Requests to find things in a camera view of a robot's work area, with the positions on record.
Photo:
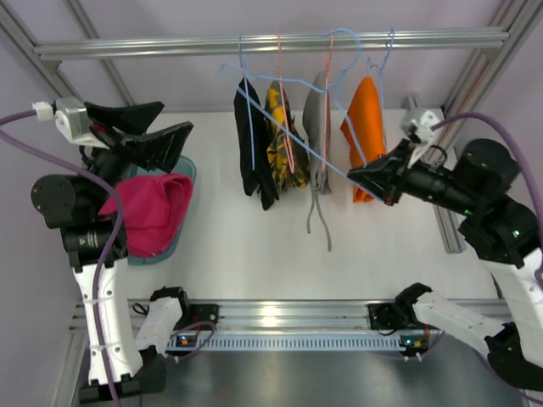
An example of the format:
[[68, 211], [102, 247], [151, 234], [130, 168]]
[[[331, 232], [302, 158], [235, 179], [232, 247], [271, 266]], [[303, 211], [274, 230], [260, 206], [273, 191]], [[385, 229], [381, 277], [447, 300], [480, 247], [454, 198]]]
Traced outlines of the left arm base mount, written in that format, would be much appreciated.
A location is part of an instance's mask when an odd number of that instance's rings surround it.
[[169, 356], [188, 359], [201, 352], [215, 336], [218, 304], [193, 304], [176, 323], [166, 347]]

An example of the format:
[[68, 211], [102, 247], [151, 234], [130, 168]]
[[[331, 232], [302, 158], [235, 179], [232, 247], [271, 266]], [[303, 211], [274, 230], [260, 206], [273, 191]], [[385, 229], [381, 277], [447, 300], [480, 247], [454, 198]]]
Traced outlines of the blue hanger with black trousers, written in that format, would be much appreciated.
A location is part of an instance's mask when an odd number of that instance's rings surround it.
[[249, 125], [249, 140], [250, 140], [250, 152], [251, 152], [251, 170], [255, 171], [255, 139], [254, 139], [254, 127], [253, 127], [253, 118], [251, 110], [251, 97], [249, 95], [249, 83], [247, 77], [247, 64], [246, 59], [243, 53], [242, 46], [242, 33], [238, 33], [238, 59], [240, 63], [240, 68], [243, 71], [243, 84], [244, 84], [244, 98], [246, 102], [247, 116], [248, 116], [248, 125]]

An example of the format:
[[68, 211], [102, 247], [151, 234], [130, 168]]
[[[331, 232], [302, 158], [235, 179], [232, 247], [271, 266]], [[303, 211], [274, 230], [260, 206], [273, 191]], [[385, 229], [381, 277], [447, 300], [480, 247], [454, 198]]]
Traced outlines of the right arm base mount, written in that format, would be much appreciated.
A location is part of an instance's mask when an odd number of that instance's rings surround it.
[[367, 306], [368, 322], [373, 331], [383, 337], [398, 335], [404, 361], [422, 361], [434, 345], [432, 328], [415, 321], [396, 302], [373, 303]]

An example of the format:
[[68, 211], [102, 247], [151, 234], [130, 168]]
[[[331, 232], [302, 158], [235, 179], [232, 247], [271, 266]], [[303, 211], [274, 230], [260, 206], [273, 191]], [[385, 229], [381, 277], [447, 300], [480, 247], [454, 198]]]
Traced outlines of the pink trousers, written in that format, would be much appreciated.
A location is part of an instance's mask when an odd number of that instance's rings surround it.
[[146, 259], [164, 253], [188, 211], [191, 178], [177, 173], [134, 176], [115, 190], [122, 201], [129, 254]]

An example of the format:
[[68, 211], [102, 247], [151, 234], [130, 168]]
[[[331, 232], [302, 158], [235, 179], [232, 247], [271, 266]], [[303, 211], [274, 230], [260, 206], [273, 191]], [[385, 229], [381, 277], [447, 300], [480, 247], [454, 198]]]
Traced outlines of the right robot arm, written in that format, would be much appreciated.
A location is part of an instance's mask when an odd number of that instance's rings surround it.
[[518, 163], [490, 139], [471, 141], [451, 170], [411, 163], [413, 151], [413, 143], [402, 140], [348, 177], [388, 206], [407, 194], [462, 215], [458, 231], [497, 283], [512, 319], [492, 320], [420, 282], [402, 290], [392, 310], [402, 326], [433, 326], [470, 346], [508, 385], [541, 391], [542, 289], [535, 272], [542, 249], [535, 213], [507, 194]]

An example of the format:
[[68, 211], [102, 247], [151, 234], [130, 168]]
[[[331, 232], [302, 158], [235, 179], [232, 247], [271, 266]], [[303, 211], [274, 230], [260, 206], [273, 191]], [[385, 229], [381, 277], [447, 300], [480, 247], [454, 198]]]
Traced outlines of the black trousers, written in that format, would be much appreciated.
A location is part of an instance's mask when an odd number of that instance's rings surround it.
[[264, 115], [237, 92], [233, 99], [238, 133], [239, 166], [244, 193], [251, 197], [260, 194], [261, 206], [267, 211], [279, 200], [266, 149], [270, 142]]

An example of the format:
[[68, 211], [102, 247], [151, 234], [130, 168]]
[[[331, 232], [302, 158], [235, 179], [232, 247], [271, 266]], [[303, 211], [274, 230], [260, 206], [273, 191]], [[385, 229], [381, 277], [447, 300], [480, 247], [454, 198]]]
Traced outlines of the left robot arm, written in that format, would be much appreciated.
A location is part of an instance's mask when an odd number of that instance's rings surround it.
[[171, 171], [193, 126], [149, 129], [161, 102], [103, 107], [76, 98], [34, 103], [36, 117], [53, 120], [61, 134], [91, 153], [67, 175], [33, 186], [31, 201], [46, 225], [60, 232], [84, 303], [90, 367], [80, 388], [83, 404], [160, 393], [166, 385], [166, 346], [189, 310], [181, 287], [153, 292], [146, 318], [132, 327], [124, 287], [128, 246], [124, 214], [100, 209], [131, 166]]

